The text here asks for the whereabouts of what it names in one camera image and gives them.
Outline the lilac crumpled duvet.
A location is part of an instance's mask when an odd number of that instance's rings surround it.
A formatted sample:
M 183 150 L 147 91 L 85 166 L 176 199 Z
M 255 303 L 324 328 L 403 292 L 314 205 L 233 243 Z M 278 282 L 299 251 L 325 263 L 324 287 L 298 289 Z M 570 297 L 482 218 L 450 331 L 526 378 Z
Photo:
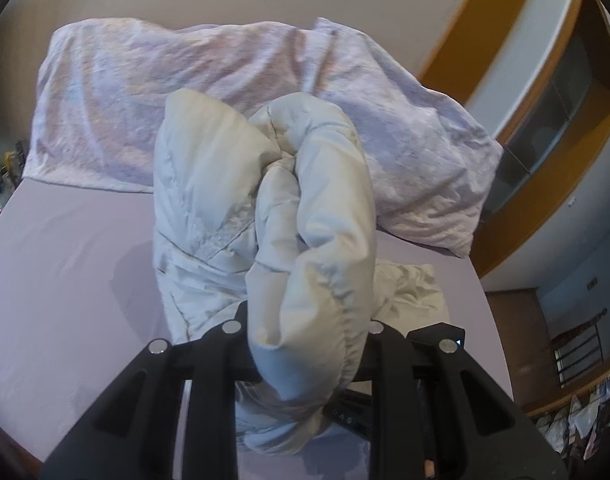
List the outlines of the lilac crumpled duvet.
M 135 18 L 59 28 L 38 73 L 24 176 L 150 192 L 165 100 L 182 88 L 245 116 L 294 92 L 337 105 L 363 144 L 380 228 L 470 254 L 502 147 L 375 40 L 325 18 L 310 29 L 259 22 L 171 30 Z

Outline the lilac bed sheet mattress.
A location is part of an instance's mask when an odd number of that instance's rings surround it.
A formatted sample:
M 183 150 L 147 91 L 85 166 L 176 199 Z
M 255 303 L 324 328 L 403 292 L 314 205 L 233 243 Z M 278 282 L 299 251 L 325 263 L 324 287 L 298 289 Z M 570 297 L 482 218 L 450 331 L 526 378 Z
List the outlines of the lilac bed sheet mattress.
M 154 338 L 169 339 L 152 264 L 153 200 L 24 181 L 0 216 L 0 427 L 42 462 Z M 468 259 L 377 232 L 378 257 L 431 264 L 465 348 L 512 396 Z M 339 430 L 293 456 L 240 450 L 240 479 L 367 479 L 367 442 Z

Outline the beige puffer jacket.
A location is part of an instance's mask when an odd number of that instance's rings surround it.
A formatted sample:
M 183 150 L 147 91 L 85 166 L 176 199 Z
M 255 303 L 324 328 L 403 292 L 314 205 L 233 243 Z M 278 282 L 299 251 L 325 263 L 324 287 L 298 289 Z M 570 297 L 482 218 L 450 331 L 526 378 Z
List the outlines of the beige puffer jacket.
M 156 136 L 153 200 L 171 339 L 200 339 L 245 304 L 261 381 L 235 389 L 238 439 L 259 453 L 299 451 L 353 381 L 375 299 L 375 201 L 351 119 L 306 93 L 247 117 L 175 91 Z

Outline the white small garment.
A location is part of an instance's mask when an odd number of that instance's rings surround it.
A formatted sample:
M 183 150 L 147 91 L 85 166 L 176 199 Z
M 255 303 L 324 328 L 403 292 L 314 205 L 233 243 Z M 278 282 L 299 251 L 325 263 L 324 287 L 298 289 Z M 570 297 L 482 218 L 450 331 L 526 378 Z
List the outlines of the white small garment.
M 401 264 L 378 259 L 371 318 L 407 335 L 412 330 L 449 323 L 446 301 L 431 264 Z

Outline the dark wooden chair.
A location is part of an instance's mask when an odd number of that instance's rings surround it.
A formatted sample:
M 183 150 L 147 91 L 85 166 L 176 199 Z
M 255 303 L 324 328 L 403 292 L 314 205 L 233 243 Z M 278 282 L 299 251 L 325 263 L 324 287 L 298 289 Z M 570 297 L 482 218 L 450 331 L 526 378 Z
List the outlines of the dark wooden chair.
M 560 388 L 567 387 L 605 361 L 598 323 L 606 315 L 607 310 L 602 309 L 587 321 L 552 338 L 552 353 Z

